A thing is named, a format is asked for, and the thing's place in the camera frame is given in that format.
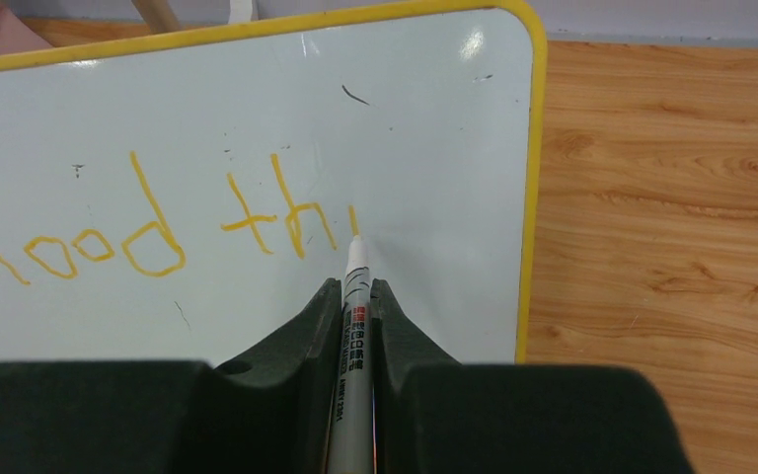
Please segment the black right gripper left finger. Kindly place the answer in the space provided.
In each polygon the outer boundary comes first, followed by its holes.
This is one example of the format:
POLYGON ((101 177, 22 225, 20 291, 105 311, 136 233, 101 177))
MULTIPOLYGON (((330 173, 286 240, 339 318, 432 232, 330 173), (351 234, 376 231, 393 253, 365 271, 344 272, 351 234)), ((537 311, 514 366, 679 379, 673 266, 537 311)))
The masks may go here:
POLYGON ((341 284, 239 355, 0 362, 0 473, 320 473, 341 284))

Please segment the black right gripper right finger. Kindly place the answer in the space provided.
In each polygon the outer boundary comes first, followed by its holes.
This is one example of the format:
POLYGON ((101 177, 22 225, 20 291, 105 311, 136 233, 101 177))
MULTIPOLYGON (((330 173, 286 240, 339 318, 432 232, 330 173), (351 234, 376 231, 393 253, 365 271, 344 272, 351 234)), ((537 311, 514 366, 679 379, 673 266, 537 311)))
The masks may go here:
POLYGON ((371 290, 382 473, 690 473, 669 410, 638 371, 461 363, 371 290))

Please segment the yellow framed whiteboard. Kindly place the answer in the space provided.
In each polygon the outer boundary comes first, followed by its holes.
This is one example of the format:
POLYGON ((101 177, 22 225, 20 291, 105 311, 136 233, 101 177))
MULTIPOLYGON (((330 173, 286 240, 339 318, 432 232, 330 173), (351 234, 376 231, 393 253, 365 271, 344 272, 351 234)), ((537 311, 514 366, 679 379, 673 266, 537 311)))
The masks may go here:
POLYGON ((221 362, 354 234, 452 356, 516 360, 545 46, 446 1, 0 56, 0 360, 221 362))

